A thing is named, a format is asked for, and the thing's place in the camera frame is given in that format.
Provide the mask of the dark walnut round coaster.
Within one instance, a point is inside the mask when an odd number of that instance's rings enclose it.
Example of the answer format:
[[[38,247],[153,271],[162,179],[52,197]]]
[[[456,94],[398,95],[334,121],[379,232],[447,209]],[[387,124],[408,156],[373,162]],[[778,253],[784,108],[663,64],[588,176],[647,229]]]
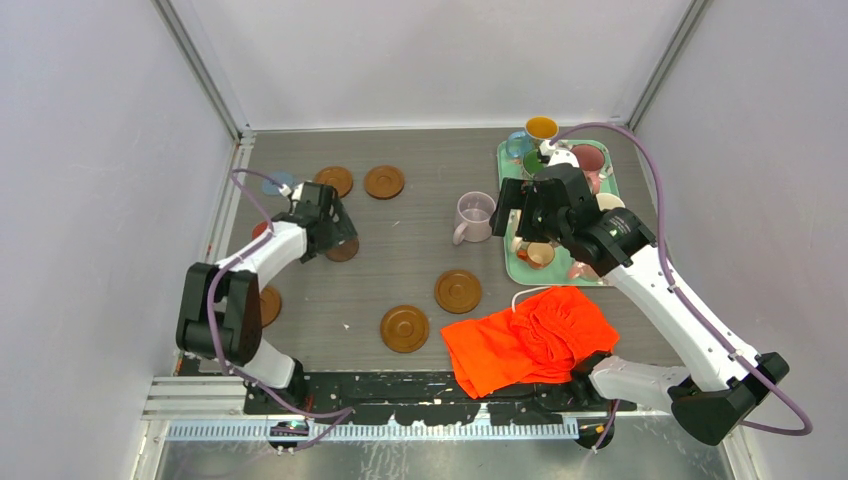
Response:
[[[357,255],[359,251],[359,246],[359,239],[352,238],[328,250],[325,253],[325,257],[333,262],[346,262]]]

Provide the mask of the red round coaster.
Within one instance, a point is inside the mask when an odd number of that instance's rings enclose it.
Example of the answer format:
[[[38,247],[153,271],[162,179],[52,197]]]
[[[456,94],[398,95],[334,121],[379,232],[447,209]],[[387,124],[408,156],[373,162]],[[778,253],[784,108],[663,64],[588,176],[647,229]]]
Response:
[[[251,232],[251,239],[255,240],[264,235],[265,231],[269,229],[269,223],[266,221],[262,221],[258,223]]]

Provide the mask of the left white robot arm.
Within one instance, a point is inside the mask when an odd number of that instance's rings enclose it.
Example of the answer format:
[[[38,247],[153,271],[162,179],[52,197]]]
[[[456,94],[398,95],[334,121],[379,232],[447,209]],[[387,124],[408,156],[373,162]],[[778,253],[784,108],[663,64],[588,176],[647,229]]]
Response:
[[[271,403],[294,413],[306,403],[307,387],[294,378],[297,361],[264,340],[260,293],[289,264],[323,255],[357,232],[334,187],[303,182],[286,195],[287,210],[268,219],[250,243],[188,268],[176,345],[268,386]]]

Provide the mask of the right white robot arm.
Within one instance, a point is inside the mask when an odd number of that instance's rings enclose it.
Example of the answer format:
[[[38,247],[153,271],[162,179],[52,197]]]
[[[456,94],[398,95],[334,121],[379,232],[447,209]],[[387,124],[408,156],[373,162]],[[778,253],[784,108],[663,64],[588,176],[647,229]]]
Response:
[[[530,242],[551,241],[589,265],[643,312],[683,362],[635,363],[597,347],[570,385],[582,408],[608,399],[640,404],[671,414],[691,437],[715,446],[789,372],[780,354],[758,352],[703,305],[636,214],[601,208],[574,166],[547,167],[531,180],[503,179],[490,225],[496,236],[513,230]]]

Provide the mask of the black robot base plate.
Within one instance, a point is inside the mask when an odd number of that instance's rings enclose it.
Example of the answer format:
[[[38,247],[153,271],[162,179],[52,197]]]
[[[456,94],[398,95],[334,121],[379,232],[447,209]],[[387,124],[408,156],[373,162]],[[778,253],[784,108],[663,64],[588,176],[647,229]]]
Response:
[[[352,425],[466,425],[488,414],[496,426],[557,424],[565,414],[606,418],[612,402],[578,394],[570,383],[515,384],[471,398],[448,371],[327,371],[298,373],[276,392],[308,413],[352,408]]]

